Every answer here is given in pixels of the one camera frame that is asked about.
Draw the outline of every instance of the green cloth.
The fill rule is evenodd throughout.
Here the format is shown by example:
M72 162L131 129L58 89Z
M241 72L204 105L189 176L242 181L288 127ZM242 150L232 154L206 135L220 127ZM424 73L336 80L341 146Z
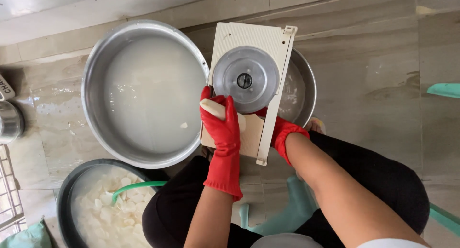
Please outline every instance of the green cloth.
M4 239L0 248L52 248L43 220Z

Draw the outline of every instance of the white starchy water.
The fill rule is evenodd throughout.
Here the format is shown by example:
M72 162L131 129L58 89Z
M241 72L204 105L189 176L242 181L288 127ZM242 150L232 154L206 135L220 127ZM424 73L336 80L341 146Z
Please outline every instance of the white starchy water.
M299 69L292 61L289 61L278 115L287 121L294 122L302 111L304 101L305 83Z
M155 192L140 187L119 188L142 182L135 174L116 166L100 165L81 175L72 188L71 212L78 233L89 248L150 248L142 231L142 213Z
M200 131L200 63L172 39L135 41L112 60L105 82L109 118L129 144L153 153L189 145Z

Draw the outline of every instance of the green hose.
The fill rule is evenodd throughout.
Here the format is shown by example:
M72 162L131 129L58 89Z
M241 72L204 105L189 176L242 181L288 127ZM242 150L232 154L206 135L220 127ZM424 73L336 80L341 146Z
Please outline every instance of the green hose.
M166 181L152 181L152 182L135 183L135 184L130 184L130 185L121 187L116 192L114 192L112 196L112 206L115 205L116 199L121 192L130 190L130 189L140 188L140 187L163 186L165 185L165 183Z

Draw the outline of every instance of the black pants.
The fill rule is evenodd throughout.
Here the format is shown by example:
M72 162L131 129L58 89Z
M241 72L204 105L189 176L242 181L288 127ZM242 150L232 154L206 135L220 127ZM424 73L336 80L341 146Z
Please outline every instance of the black pants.
M422 233L430 208L423 184L413 170L365 148L317 132L309 133L315 145L388 204L415 232ZM142 225L153 247L180 248L184 245L208 168L209 162L204 157L194 157L149 202ZM320 209L295 233L312 237L324 248L344 247ZM228 247L249 248L261 237L231 224Z

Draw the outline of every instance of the cream slicer base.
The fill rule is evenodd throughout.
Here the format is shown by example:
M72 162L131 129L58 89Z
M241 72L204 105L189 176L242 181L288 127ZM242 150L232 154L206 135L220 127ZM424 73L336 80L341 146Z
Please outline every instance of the cream slicer base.
M256 158L256 163L262 166L267 165L271 136L275 127L296 31L297 27L294 26L286 26L283 29L235 22L220 22L216 27L208 85L213 85L213 73L217 61L227 51L239 46L253 46L267 52L279 69L278 90L268 104L267 116L261 119L256 115L246 115L246 130L240 134L240 154ZM215 147L214 140L203 127L203 123L201 124L201 144Z

